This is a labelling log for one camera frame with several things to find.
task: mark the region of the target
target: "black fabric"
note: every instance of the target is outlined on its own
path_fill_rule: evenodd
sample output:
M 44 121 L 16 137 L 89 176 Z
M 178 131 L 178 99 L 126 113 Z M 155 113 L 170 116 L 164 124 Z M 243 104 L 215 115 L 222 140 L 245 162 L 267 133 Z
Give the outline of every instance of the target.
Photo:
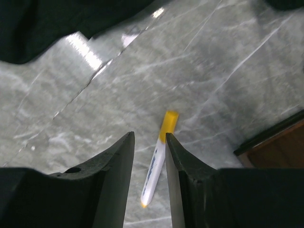
M 0 60 L 23 64 L 59 38 L 87 38 L 136 14 L 152 0 L 0 0 Z
M 277 10 L 295 10 L 304 7 L 304 0 L 265 0 Z

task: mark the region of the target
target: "black plastic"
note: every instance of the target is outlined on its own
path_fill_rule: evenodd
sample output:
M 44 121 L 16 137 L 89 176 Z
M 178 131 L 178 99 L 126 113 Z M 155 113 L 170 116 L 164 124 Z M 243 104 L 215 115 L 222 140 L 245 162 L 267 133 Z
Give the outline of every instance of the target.
M 304 0 L 265 0 L 277 10 L 295 10 L 304 7 Z
M 173 228 L 304 227 L 304 169 L 215 170 L 166 142 Z
M 65 173 L 0 169 L 0 228 L 122 228 L 134 133 Z

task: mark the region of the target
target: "marble vein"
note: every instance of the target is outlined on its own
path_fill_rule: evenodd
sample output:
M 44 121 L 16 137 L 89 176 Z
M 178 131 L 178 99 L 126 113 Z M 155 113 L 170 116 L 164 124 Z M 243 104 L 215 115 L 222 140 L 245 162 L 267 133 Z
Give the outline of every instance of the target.
M 224 130 L 224 131 L 219 132 L 219 133 L 216 133 L 215 135 L 212 135 L 212 136 L 210 136 L 210 137 L 200 138 L 200 139 L 198 139 L 198 140 L 194 140 L 194 141 L 191 141 L 191 142 L 182 142 L 181 144 L 182 144 L 182 145 L 191 145 L 191 144 L 199 143 L 199 142 L 205 141 L 205 140 L 212 140 L 212 139 L 214 139 L 215 137 L 217 137 L 217 136 L 219 136 L 219 135 L 221 135 L 221 134 L 225 134 L 225 133 L 227 133 L 227 132 L 231 132 L 231 131 L 233 131 L 233 130 L 235 130 L 235 129 L 237 129 L 237 127 L 233 127 L 233 128 Z
M 5 166 L 8 165 L 9 163 L 11 163 L 11 162 L 20 154 L 20 152 L 21 152 L 24 148 L 26 148 L 26 146 L 28 145 L 28 143 L 29 143 L 30 140 L 32 140 L 32 139 L 36 138 L 37 136 L 39 136 L 39 135 L 40 135 L 47 127 L 49 127 L 49 126 L 50 126 L 50 125 L 48 124 L 48 125 L 47 125 L 45 128 L 43 128 L 39 133 L 37 133 L 37 134 L 31 136 L 29 139 L 23 141 L 24 146 L 22 146 L 21 149 L 19 149 L 18 152 L 17 152 L 17 153 L 8 161 L 8 162 L 6 162 L 5 164 L 3 164 L 3 167 L 5 167 Z
M 226 8 L 226 7 L 245 5 L 247 3 L 248 3 L 248 1 L 245 0 L 245 1 L 238 2 L 236 4 L 221 4 L 221 5 L 218 6 L 218 10 Z
M 144 147 L 144 148 L 140 148 L 140 149 L 135 149 L 135 152 L 142 152 L 142 151 L 146 151 L 147 149 L 151 148 L 151 147 L 155 147 L 155 144 Z
M 284 115 L 285 113 L 288 113 L 289 111 L 291 111 L 291 110 L 293 110 L 293 109 L 295 109 L 295 108 L 297 108 L 297 107 L 299 107 L 299 106 L 300 106 L 300 105 L 297 104 L 297 105 L 295 105 L 295 106 L 289 107 L 289 108 L 287 108 L 285 111 L 281 112 L 281 115 Z
M 176 19 L 178 19 L 178 18 L 180 18 L 180 17 L 183 17 L 183 16 L 187 15 L 188 13 L 193 12 L 193 11 L 196 10 L 198 7 L 201 7 L 201 6 L 203 6 L 203 5 L 207 4 L 207 3 L 208 3 L 208 2 L 201 3 L 201 4 L 199 4 L 198 6 L 196 6 L 196 7 L 194 7 L 194 8 L 191 8 L 190 10 L 187 10 L 187 11 L 181 13 L 181 14 L 179 14 L 178 16 L 176 16 L 176 17 L 174 17 L 174 18 L 172 18 L 172 19 L 170 19 L 170 20 L 167 20 L 167 21 L 165 21 L 165 22 L 163 22 L 163 23 L 161 23 L 161 24 L 159 24 L 159 25 L 157 25 L 157 26 L 154 26 L 154 27 L 151 28 L 150 30 L 147 30 L 147 32 L 153 31 L 153 30 L 155 30 L 155 29 L 157 29 L 157 28 L 159 28 L 159 27 L 161 27 L 161 26 L 163 26 L 163 25 L 168 24 L 169 22 L 173 22 L 173 21 L 175 21 Z
M 100 66 L 99 69 L 97 69 L 89 78 L 88 82 L 76 93 L 76 95 L 65 105 L 64 108 L 62 108 L 60 111 L 56 112 L 53 120 L 55 119 L 55 117 L 60 114 L 61 112 L 63 112 L 66 107 L 68 107 L 93 81 L 93 79 L 101 73 L 101 70 L 104 68 L 104 65 Z
M 274 29 L 262 42 L 261 44 L 253 50 L 253 52 L 251 52 L 246 58 L 244 58 L 242 61 L 240 61 L 238 63 L 238 65 L 236 67 L 234 67 L 234 69 L 232 70 L 232 72 L 228 75 L 227 79 L 218 87 L 216 88 L 212 94 L 210 95 L 210 98 L 205 101 L 201 107 L 203 107 L 205 104 L 207 104 L 211 97 L 232 77 L 232 75 L 248 60 L 250 59 L 250 57 L 252 57 L 287 21 L 290 20 L 290 18 L 293 16 L 294 14 L 290 15 L 287 19 L 285 19 L 281 25 L 279 27 L 277 27 L 276 29 Z
M 43 73 L 43 71 L 39 72 L 39 74 L 37 74 L 37 76 L 34 78 L 34 80 L 33 80 L 33 81 L 31 82 L 31 84 L 29 85 L 29 88 L 28 88 L 27 93 L 25 94 L 25 96 L 23 97 L 23 99 L 21 100 L 21 102 L 20 102 L 20 104 L 19 104 L 19 106 L 18 106 L 18 108 L 17 108 L 16 116 L 18 115 L 18 113 L 19 113 L 19 111 L 20 111 L 20 108 L 21 108 L 22 105 L 23 105 L 24 100 L 28 97 L 28 95 L 29 95 L 29 93 L 30 93 L 30 91 L 31 91 L 31 89 L 32 89 L 32 87 L 33 87 L 33 85 L 34 85 L 34 83 L 35 83 L 36 80 L 42 75 L 42 73 Z
M 184 49 L 184 52 L 187 50 L 187 48 L 190 46 L 190 44 L 193 42 L 193 40 L 197 37 L 197 35 L 200 33 L 200 31 L 204 28 L 205 24 L 210 20 L 210 18 L 212 17 L 212 15 L 214 14 L 214 12 L 218 9 L 220 3 L 223 0 L 220 0 L 219 3 L 217 4 L 217 6 L 215 7 L 215 9 L 213 10 L 212 13 L 210 13 L 210 15 L 207 17 L 207 20 L 204 22 L 204 24 L 200 27 L 200 29 L 198 30 L 198 32 L 194 35 L 194 37 L 190 40 L 189 44 L 186 46 L 186 48 Z
M 257 19 L 256 18 L 251 18 L 249 20 L 246 20 L 246 21 L 243 21 L 241 22 L 240 24 L 238 25 L 232 25 L 232 26 L 222 26 L 220 29 L 221 30 L 232 30 L 232 29 L 238 29 L 239 27 L 242 27 L 242 26 L 248 26 L 248 25 L 252 25 L 252 24 L 255 24 L 257 22 Z
M 167 64 L 167 63 L 170 63 L 170 62 L 173 62 L 173 61 L 176 61 L 178 59 L 183 59 L 185 57 L 189 57 L 191 55 L 193 55 L 194 52 L 190 52 L 190 53 L 187 53 L 187 54 L 182 54 L 180 56 L 176 56 L 176 57 L 172 57 L 172 58 L 168 58 L 164 61 L 160 61 L 160 62 L 155 62 L 155 63 L 150 63 L 150 64 L 147 64 L 147 65 L 144 65 L 144 66 L 140 66 L 137 68 L 137 72 L 143 72 L 145 70 L 147 70 L 148 68 L 150 67 L 157 67 L 157 66 L 161 66 L 161 65 L 164 65 L 164 64 Z
M 136 221 L 136 222 L 125 222 L 125 225 L 133 225 L 133 224 L 140 224 L 140 223 L 147 223 L 147 222 L 156 222 L 156 221 L 161 221 L 165 219 L 171 219 L 171 216 L 165 216 L 165 217 L 160 217 L 160 218 L 152 218 L 152 219 L 146 219 L 146 220 L 141 220 L 141 221 Z

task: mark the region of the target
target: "white marker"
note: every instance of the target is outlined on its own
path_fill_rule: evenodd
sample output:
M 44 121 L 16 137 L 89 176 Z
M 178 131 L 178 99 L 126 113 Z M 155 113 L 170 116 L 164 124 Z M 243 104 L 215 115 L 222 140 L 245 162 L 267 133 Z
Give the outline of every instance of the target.
M 141 203 L 143 208 L 145 208 L 152 200 L 154 190 L 162 170 L 162 165 L 165 161 L 166 133 L 174 133 L 178 117 L 179 114 L 177 112 L 167 111 L 162 122 L 160 134 L 142 190 Z

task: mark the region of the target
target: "gray marble tile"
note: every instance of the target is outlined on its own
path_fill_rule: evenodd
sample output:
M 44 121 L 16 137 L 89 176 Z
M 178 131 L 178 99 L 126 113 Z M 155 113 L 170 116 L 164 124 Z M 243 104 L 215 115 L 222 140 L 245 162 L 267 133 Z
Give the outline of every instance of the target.
M 71 40 L 61 39 L 28 64 L 0 63 L 1 165 L 48 126 L 100 67 Z
M 98 43 L 67 41 L 75 60 L 54 54 L 44 65 L 0 67 L 7 78 L 0 127 L 8 132 L 0 137 L 1 161 L 5 150 L 15 152 L 7 166 L 65 171 L 135 132 L 127 228 L 171 227 L 165 167 L 151 204 L 142 209 L 139 200 L 166 110 L 180 113 L 175 135 L 184 147 L 221 168 L 240 167 L 234 149 L 304 108 L 302 11 L 275 12 L 257 0 L 157 3 L 160 19 L 89 85 L 103 61 Z M 119 47 L 113 36 L 108 42 Z M 35 80 L 39 72 L 48 73 Z M 12 118 L 20 103 L 21 126 Z M 14 139 L 17 128 L 24 138 Z
M 153 27 L 165 12 L 169 0 L 155 0 L 135 16 L 106 31 L 96 34 L 88 41 L 98 57 L 107 62 L 119 56 L 138 35 Z

